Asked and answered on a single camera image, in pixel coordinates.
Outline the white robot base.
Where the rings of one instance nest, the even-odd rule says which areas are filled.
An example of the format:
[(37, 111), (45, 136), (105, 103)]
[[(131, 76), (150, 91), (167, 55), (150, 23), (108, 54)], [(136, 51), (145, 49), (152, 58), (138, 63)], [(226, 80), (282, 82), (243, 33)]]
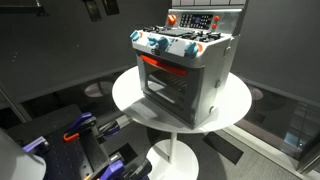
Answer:
[(0, 180), (43, 180), (45, 173), (43, 158), (25, 152), (0, 130)]

